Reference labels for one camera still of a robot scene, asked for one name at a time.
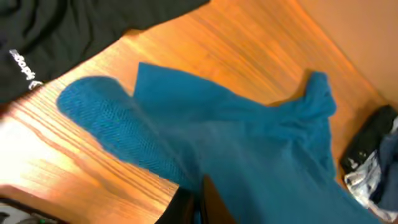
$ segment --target black object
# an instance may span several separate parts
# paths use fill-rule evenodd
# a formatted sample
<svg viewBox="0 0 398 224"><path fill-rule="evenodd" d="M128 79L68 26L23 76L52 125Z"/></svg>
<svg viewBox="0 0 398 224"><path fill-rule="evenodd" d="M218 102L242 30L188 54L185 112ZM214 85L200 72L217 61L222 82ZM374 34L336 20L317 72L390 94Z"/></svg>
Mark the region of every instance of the black object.
<svg viewBox="0 0 398 224"><path fill-rule="evenodd" d="M354 172L372 152L378 150L382 139L391 132L398 113L390 106L376 110L348 145L340 164L346 174Z"/></svg>
<svg viewBox="0 0 398 224"><path fill-rule="evenodd" d="M13 199L9 199L9 198L4 198L0 196L0 203L5 204L9 207L15 208L18 211L22 211L24 213L27 213L28 215L30 215L29 218L25 219L25 220L21 220L19 223L17 224L67 224L67 222L56 218L52 215L49 215L45 212L42 212L38 209L29 207L27 205L21 204ZM8 213L4 213L4 212L0 212L0 224L3 223L3 221L5 221L5 219L11 217L12 214L8 214Z"/></svg>
<svg viewBox="0 0 398 224"><path fill-rule="evenodd" d="M213 181L208 175L205 175L202 194L197 196L181 187L178 188L166 211L156 224L196 223L197 212L200 212L202 224L236 223L218 194Z"/></svg>
<svg viewBox="0 0 398 224"><path fill-rule="evenodd" d="M5 219L8 218L8 217L10 217L9 214L4 213L4 212L0 212L0 224L3 224Z"/></svg>
<svg viewBox="0 0 398 224"><path fill-rule="evenodd" d="M0 103L209 0L0 0Z"/></svg>

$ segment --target wooden surface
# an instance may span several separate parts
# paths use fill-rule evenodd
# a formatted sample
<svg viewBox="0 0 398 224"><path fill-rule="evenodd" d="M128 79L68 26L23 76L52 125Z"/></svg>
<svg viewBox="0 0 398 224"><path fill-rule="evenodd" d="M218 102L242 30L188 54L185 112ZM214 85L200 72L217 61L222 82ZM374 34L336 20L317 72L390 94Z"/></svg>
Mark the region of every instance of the wooden surface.
<svg viewBox="0 0 398 224"><path fill-rule="evenodd" d="M4 190L10 186L21 189L41 198L40 208L74 223L154 223L177 186L105 153L54 103L65 86L87 75L110 75L132 93L141 61L192 72L264 104L290 98L309 70L327 72L338 105L331 118L336 160L366 117L385 103L294 0L213 0L145 32L128 32L4 108L3 194L15 192Z"/></svg>

